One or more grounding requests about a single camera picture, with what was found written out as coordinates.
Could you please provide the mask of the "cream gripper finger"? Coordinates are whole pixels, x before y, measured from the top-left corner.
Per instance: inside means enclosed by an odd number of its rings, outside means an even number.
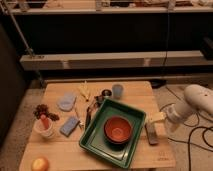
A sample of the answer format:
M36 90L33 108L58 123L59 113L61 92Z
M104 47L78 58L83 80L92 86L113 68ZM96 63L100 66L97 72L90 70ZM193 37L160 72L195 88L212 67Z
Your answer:
M150 123L160 122L160 121L163 121L165 118L166 118L166 114L164 112L158 112L153 114L149 118L149 122Z

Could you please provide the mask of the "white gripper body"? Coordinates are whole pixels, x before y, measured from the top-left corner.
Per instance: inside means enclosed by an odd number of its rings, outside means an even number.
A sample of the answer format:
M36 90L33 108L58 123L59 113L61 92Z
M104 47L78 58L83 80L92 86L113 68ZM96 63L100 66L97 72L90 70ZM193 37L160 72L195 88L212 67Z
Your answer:
M178 102L169 105L166 109L166 116L172 123L183 123L194 114L193 109L186 102Z

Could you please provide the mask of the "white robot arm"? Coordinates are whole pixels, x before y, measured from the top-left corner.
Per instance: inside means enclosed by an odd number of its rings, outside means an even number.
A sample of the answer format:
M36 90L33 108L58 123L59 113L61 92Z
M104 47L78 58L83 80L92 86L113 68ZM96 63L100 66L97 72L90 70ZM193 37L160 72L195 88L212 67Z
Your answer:
M148 117L148 123L168 119L174 124L185 122L197 111L204 111L213 116L213 90L198 84L191 84L184 89L180 102L168 105L162 112Z

